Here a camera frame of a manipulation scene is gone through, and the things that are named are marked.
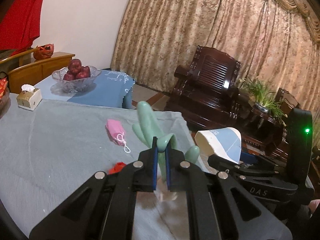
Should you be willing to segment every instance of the blue tablecloth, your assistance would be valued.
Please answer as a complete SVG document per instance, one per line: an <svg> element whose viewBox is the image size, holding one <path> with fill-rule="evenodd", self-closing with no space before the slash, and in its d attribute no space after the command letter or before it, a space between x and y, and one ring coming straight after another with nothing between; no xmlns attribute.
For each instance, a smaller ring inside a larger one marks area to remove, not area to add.
<svg viewBox="0 0 320 240"><path fill-rule="evenodd" d="M131 109L132 87L135 81L126 73L102 70L92 87L82 94L64 93L61 87L49 76L35 85L41 90L43 99L55 99L91 106L109 106Z"/></svg>

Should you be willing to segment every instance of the red apple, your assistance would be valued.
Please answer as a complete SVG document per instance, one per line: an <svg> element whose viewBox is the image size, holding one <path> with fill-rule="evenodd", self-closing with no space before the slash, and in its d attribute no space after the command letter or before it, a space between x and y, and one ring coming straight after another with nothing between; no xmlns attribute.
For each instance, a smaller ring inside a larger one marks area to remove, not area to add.
<svg viewBox="0 0 320 240"><path fill-rule="evenodd" d="M65 73L65 75L63 76L63 80L75 80L75 76L68 70L67 73Z"/></svg>
<svg viewBox="0 0 320 240"><path fill-rule="evenodd" d="M81 71L82 63L79 59L75 58L69 62L68 69L72 74L76 75Z"/></svg>
<svg viewBox="0 0 320 240"><path fill-rule="evenodd" d="M87 77L90 77L90 75L87 72L83 72L83 71L81 71L76 75L76 79L87 78Z"/></svg>
<svg viewBox="0 0 320 240"><path fill-rule="evenodd" d="M89 76L91 76L91 73L90 73L90 68L89 66L85 66L83 69L82 69L83 72L86 72L89 74Z"/></svg>

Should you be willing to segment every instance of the white tissue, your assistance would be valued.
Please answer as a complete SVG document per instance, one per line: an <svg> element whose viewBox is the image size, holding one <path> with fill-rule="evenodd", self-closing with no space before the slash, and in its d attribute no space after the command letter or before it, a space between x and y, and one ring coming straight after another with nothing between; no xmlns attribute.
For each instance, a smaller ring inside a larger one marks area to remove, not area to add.
<svg viewBox="0 0 320 240"><path fill-rule="evenodd" d="M31 92L31 93L33 93L33 91L34 91L35 89L36 89L36 88L35 88L34 86L31 86L31 85L28 85L28 84L22 85L22 87L21 87L21 90L22 90L22 91L28 91L28 92Z"/></svg>

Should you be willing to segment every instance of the white wall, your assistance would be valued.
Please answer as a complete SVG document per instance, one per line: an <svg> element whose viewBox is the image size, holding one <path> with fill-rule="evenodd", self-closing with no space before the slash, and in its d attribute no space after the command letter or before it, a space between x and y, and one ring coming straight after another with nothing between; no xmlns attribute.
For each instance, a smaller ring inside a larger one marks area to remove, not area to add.
<svg viewBox="0 0 320 240"><path fill-rule="evenodd" d="M110 66L128 0L43 0L40 37L33 46L54 43L83 65Z"/></svg>

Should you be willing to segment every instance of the green ceramic cactus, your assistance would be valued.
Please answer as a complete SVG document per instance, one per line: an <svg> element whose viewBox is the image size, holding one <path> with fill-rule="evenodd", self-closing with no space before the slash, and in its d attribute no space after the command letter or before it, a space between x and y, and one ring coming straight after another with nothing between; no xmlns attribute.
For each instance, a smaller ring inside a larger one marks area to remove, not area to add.
<svg viewBox="0 0 320 240"><path fill-rule="evenodd" d="M163 179L165 179L164 150L169 141L171 142L171 147L173 149L177 149L176 136L173 133L164 134L162 129L159 127L158 120L156 119L151 106L147 102L139 102L137 105L137 110L139 123L133 124L132 129L139 140L149 148L152 147L153 137L155 136L158 138L158 163L160 166L161 176ZM196 163L199 157L199 152L199 147L194 145L185 153L185 159L191 163Z"/></svg>

